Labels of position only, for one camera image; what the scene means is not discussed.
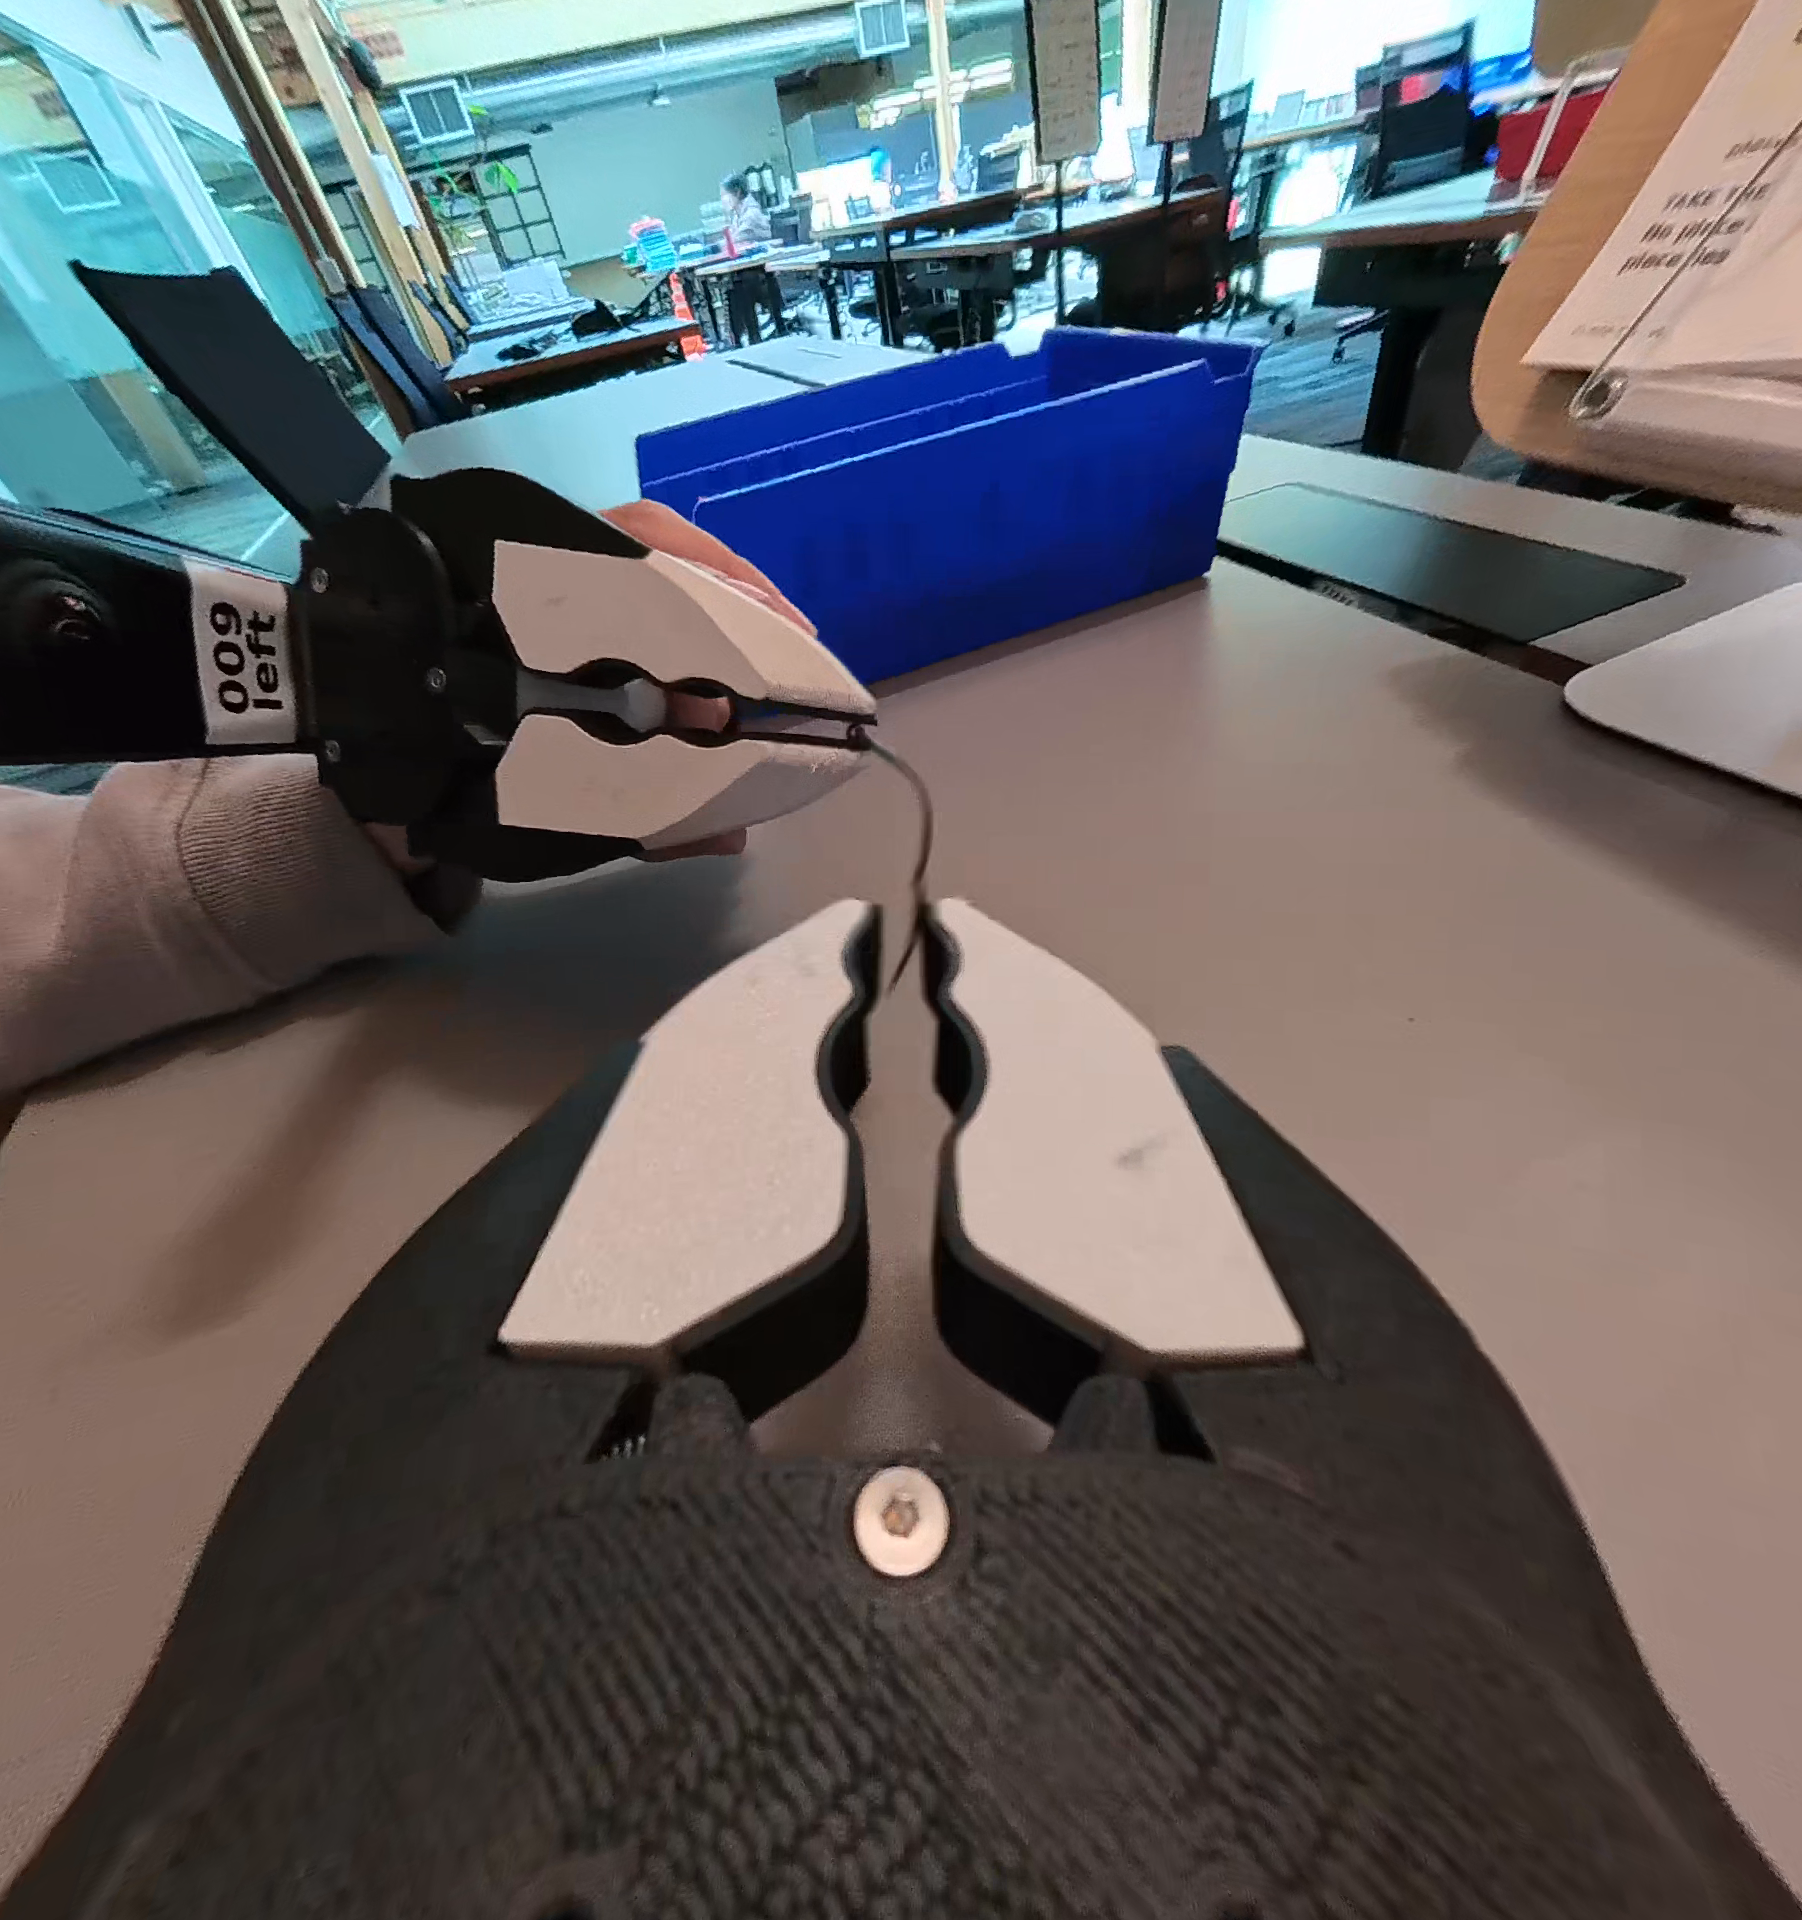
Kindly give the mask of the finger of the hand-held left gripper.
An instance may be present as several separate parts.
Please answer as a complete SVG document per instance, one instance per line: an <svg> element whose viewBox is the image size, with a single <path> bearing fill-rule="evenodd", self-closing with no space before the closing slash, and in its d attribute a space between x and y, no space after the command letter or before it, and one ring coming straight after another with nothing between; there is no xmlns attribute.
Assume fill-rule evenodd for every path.
<svg viewBox="0 0 1802 1920"><path fill-rule="evenodd" d="M601 741L569 719L521 719L501 757L501 823L666 853L765 827L855 778L864 747L781 737L691 745Z"/></svg>
<svg viewBox="0 0 1802 1920"><path fill-rule="evenodd" d="M700 563L502 541L490 603L512 659L490 725L531 715L601 737L875 725L875 699L814 637Z"/></svg>

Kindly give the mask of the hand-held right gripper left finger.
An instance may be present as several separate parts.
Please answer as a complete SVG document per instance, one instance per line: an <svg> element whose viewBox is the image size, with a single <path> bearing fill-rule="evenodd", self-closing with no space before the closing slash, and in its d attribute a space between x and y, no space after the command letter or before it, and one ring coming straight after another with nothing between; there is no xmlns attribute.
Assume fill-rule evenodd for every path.
<svg viewBox="0 0 1802 1920"><path fill-rule="evenodd" d="M508 1358L707 1376L755 1421L847 1353L877 961L879 911L837 901L648 1026L502 1317Z"/></svg>

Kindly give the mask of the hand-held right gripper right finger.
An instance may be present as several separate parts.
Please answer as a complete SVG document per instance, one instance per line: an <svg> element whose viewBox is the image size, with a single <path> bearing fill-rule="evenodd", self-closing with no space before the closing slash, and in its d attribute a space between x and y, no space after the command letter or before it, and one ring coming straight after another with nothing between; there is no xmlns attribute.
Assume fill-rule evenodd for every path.
<svg viewBox="0 0 1802 1920"><path fill-rule="evenodd" d="M923 955L947 1111L932 1315L954 1360L1058 1427L1087 1380L1305 1358L1152 1032L972 902L929 906Z"/></svg>

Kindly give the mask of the person's left forearm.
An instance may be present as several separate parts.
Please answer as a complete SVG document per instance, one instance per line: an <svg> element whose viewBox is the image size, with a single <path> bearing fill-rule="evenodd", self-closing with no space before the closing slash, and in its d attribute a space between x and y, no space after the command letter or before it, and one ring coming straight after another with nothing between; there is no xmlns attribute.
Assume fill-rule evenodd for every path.
<svg viewBox="0 0 1802 1920"><path fill-rule="evenodd" d="M303 754L0 783L0 1111L173 1029L428 949L481 881L358 823Z"/></svg>

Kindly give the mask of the dark office desk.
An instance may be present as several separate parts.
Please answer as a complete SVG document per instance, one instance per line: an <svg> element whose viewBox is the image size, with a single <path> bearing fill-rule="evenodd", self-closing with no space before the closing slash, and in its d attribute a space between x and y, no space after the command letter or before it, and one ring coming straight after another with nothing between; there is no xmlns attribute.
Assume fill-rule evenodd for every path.
<svg viewBox="0 0 1802 1920"><path fill-rule="evenodd" d="M691 319L634 321L597 333L577 333L565 324L517 341L472 346L442 377L467 410L494 411L627 375L682 366L689 348L705 348Z"/></svg>
<svg viewBox="0 0 1802 1920"><path fill-rule="evenodd" d="M1024 199L1011 212L984 198L1002 220L955 225L955 209L892 215L818 242L821 264L873 284L875 323L888 348L921 340L935 351L995 340L1020 293L1049 290L1080 259L1095 290L1058 300L1062 324L1177 333L1211 321L1223 288L1256 256L1256 242L1230 230L1220 187L1108 205L1055 206Z"/></svg>
<svg viewBox="0 0 1802 1920"><path fill-rule="evenodd" d="M1550 195L1492 171L1275 227L1259 259L1317 252L1314 304L1377 316L1377 357L1359 449L1458 472L1480 436L1471 365L1483 315L1519 237Z"/></svg>

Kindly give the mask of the grey desk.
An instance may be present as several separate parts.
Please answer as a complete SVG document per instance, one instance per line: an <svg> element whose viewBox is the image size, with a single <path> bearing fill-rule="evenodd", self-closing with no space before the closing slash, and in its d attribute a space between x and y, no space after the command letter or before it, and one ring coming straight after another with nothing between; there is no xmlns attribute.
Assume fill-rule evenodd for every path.
<svg viewBox="0 0 1802 1920"><path fill-rule="evenodd" d="M1249 570L881 692L932 888L1196 1051L1444 1293L1802 1897L1802 809ZM736 860L123 1054L0 1147L0 1894L244 1454L414 1229L604 1047L842 897L888 772Z"/></svg>

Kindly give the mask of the person's left hand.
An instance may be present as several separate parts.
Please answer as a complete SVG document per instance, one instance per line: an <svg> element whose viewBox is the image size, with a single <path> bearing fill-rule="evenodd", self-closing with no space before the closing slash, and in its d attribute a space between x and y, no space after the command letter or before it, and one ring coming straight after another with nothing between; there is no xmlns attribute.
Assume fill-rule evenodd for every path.
<svg viewBox="0 0 1802 1920"><path fill-rule="evenodd" d="M671 507L648 499L634 499L614 507L603 507L601 517L621 529L629 538L642 541L648 549L669 553L683 563L691 563L708 573L718 573L746 599L775 612L780 618L814 639L817 627L798 612L792 602L768 583L768 577L743 557L734 553L708 533L695 529ZM730 725L732 707L726 699L688 692L666 694L666 713L675 730L721 731ZM653 862L673 862L700 857L732 857L743 853L746 829L737 827L721 836L707 838L697 845L682 845L666 850L642 850L640 859Z"/></svg>

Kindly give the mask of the blue storage bin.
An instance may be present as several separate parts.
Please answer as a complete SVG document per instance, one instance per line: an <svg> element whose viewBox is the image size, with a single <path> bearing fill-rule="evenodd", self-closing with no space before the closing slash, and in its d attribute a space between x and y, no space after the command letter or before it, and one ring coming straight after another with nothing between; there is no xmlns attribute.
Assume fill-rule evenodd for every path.
<svg viewBox="0 0 1802 1920"><path fill-rule="evenodd" d="M1247 410L1182 366L715 492L683 517L873 684L1201 580Z"/></svg>
<svg viewBox="0 0 1802 1920"><path fill-rule="evenodd" d="M715 492L869 459L1182 366L1201 368L1214 390L1249 398L1263 354L1263 343L1235 340L1064 326L1028 354L991 343L913 355L904 368L642 435L640 498L688 516Z"/></svg>

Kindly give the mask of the green potted plant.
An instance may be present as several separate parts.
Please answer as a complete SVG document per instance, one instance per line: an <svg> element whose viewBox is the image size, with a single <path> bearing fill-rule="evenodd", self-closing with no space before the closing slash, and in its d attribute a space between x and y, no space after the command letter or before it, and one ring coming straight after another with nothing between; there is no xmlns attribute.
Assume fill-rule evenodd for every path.
<svg viewBox="0 0 1802 1920"><path fill-rule="evenodd" d="M437 162L423 190L445 259L457 267L493 261L490 271L529 259L529 225L521 215L516 176L499 160Z"/></svg>

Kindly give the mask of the hanging white sheet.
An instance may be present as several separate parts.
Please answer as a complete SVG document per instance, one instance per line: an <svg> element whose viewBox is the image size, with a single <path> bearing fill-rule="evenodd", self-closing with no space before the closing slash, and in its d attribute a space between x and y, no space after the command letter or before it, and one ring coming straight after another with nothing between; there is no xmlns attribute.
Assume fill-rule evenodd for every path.
<svg viewBox="0 0 1802 1920"><path fill-rule="evenodd" d="M1201 135L1211 98L1223 4L1153 3L1150 142L1173 146Z"/></svg>
<svg viewBox="0 0 1802 1920"><path fill-rule="evenodd" d="M1089 158L1101 143L1097 3L1024 3L1032 140L1041 166Z"/></svg>

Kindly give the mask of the black flat pad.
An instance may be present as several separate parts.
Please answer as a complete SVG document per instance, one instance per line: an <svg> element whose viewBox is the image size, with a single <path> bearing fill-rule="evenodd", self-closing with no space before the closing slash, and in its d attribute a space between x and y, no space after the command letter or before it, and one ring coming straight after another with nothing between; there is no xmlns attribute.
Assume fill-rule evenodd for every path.
<svg viewBox="0 0 1802 1920"><path fill-rule="evenodd" d="M1312 485L1232 499L1222 557L1540 643L1683 589L1678 571Z"/></svg>

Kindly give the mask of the pale flat stand base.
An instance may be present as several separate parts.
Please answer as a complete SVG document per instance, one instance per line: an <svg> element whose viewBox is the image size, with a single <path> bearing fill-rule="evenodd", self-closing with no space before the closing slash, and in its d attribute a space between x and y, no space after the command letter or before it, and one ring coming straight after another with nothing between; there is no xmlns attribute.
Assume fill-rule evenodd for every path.
<svg viewBox="0 0 1802 1920"><path fill-rule="evenodd" d="M1574 675L1581 722L1802 802L1802 583Z"/></svg>

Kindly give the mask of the thick white paper pad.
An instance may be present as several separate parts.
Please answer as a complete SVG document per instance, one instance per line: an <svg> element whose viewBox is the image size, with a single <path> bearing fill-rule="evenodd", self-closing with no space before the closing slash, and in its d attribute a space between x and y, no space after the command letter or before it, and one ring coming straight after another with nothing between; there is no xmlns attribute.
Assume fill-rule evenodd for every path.
<svg viewBox="0 0 1802 1920"><path fill-rule="evenodd" d="M1802 516L1802 381L1595 375L1564 408L1581 467L1650 489Z"/></svg>

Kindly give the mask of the wooden clipboard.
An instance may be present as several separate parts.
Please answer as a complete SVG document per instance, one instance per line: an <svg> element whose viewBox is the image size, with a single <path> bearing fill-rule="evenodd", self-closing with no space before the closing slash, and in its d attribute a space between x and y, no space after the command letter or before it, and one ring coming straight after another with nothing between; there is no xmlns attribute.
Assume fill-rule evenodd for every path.
<svg viewBox="0 0 1802 1920"><path fill-rule="evenodd" d="M1802 4L1657 4L1495 295L1488 433L1578 464L1584 381L1802 381Z"/></svg>

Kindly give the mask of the red storage box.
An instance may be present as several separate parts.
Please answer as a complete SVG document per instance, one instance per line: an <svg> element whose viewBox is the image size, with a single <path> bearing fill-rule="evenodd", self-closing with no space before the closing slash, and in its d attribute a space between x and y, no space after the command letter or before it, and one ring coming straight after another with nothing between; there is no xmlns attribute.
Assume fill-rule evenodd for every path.
<svg viewBox="0 0 1802 1920"><path fill-rule="evenodd" d="M1508 187L1560 180L1598 108L1615 70L1554 84L1498 110L1492 171Z"/></svg>

